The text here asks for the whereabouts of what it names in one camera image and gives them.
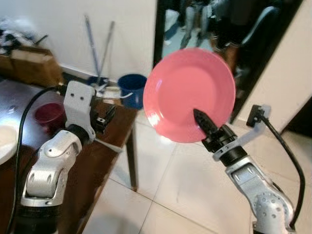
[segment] blue bucket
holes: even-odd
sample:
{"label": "blue bucket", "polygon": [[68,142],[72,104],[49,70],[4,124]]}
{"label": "blue bucket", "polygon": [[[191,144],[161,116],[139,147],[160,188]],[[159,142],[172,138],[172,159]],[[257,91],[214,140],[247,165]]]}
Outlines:
{"label": "blue bucket", "polygon": [[122,104],[124,106],[135,109],[143,108],[143,91],[146,80],[146,77],[139,74],[125,75],[118,80],[118,86],[121,89],[122,96],[133,93],[122,99]]}

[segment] red cup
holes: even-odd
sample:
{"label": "red cup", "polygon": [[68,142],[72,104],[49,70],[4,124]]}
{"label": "red cup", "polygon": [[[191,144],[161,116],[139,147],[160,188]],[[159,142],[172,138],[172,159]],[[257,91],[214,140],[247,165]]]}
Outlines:
{"label": "red cup", "polygon": [[48,103],[36,109],[34,118],[44,127],[46,133],[53,134],[57,129],[64,127],[65,110],[61,104]]}

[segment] pink plate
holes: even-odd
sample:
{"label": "pink plate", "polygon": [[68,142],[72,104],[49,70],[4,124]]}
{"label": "pink plate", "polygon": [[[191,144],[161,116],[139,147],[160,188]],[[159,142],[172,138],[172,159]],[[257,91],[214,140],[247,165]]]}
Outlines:
{"label": "pink plate", "polygon": [[230,117],[234,101],[235,83],[225,62],[198,48],[166,56],[148,77],[143,96],[145,114],[156,131],[184,143],[206,137],[195,122],[194,108],[220,127]]}

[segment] cardboard box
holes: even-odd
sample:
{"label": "cardboard box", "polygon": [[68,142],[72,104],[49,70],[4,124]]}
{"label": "cardboard box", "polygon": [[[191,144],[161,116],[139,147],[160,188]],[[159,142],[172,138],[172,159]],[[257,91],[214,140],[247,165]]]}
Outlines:
{"label": "cardboard box", "polygon": [[10,58],[3,58],[3,61],[0,60],[0,74],[5,69],[13,71],[14,79],[23,83],[49,87],[63,82],[62,70],[48,49],[20,46],[12,51]]}
{"label": "cardboard box", "polygon": [[14,68],[9,56],[0,55],[0,75],[14,77]]}

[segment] table leg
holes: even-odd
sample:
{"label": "table leg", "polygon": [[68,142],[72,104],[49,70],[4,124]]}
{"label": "table leg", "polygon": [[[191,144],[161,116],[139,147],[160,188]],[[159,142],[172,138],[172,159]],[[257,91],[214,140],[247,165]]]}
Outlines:
{"label": "table leg", "polygon": [[137,176],[137,141],[136,141],[136,127],[133,125],[130,136],[126,143],[128,165],[130,172],[131,188],[133,191],[137,191],[138,188],[138,176]]}

